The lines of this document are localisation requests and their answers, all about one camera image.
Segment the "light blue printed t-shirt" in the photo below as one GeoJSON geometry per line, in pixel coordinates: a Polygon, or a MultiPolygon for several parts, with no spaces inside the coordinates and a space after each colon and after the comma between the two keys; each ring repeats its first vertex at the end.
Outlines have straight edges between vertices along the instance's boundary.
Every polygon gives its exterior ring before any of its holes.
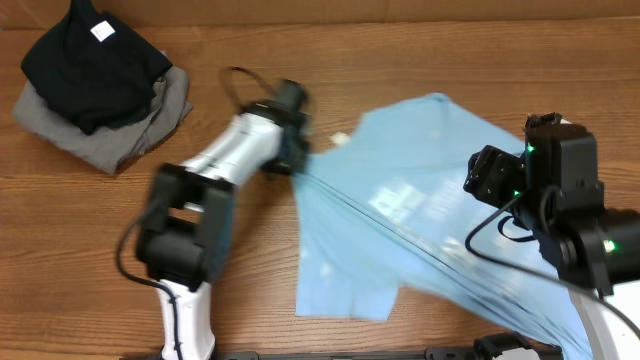
{"type": "Polygon", "coordinates": [[[494,264],[550,271],[523,231],[498,231],[491,207],[463,189],[470,156],[487,145],[523,149],[436,93],[365,113],[342,143],[311,156],[293,181],[297,314],[384,321],[410,287],[558,345],[568,359],[590,358],[565,288],[494,264]]]}

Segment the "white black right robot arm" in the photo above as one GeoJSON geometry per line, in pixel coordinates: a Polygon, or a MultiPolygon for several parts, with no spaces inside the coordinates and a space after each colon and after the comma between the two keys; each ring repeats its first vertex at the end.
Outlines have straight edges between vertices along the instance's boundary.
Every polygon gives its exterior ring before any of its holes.
{"type": "Polygon", "coordinates": [[[595,136],[559,113],[531,115],[524,151],[487,145],[468,162],[464,189],[530,231],[557,271],[597,359],[639,347],[639,326],[608,302],[614,288],[639,281],[639,214],[605,206],[595,136]]]}

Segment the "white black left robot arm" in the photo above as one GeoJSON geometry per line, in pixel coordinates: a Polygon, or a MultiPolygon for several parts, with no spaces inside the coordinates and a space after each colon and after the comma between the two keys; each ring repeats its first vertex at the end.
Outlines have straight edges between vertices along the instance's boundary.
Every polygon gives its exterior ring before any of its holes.
{"type": "Polygon", "coordinates": [[[240,108],[218,138],[179,165],[164,164],[133,223],[143,282],[161,304],[160,359],[212,359],[212,284],[230,253],[235,197],[259,171],[291,176],[309,152],[304,100],[259,100],[240,108]]]}

